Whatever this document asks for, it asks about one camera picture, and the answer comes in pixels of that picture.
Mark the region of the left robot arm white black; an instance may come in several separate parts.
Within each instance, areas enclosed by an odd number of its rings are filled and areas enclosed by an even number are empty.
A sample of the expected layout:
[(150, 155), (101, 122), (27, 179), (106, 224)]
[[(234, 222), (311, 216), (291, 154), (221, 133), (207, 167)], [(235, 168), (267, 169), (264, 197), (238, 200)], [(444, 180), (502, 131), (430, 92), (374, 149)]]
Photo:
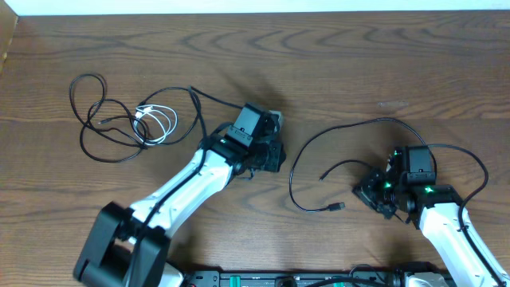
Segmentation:
[(179, 227), (212, 195), (245, 171), (278, 172), (283, 115), (247, 103), (234, 123), (208, 135), (190, 162), (145, 199), (104, 206), (73, 270), (86, 286), (180, 286), (185, 277), (167, 260)]

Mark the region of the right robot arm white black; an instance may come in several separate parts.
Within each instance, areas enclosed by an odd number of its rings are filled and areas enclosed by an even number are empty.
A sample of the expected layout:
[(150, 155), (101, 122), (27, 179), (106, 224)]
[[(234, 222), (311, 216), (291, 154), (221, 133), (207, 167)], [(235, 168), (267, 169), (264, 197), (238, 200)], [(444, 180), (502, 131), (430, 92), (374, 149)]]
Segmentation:
[(432, 145), (397, 147), (386, 169), (371, 169), (352, 190), (366, 206), (390, 219), (400, 210), (439, 253), (458, 286), (508, 286), (509, 273), (485, 245), (451, 185), (437, 184)]

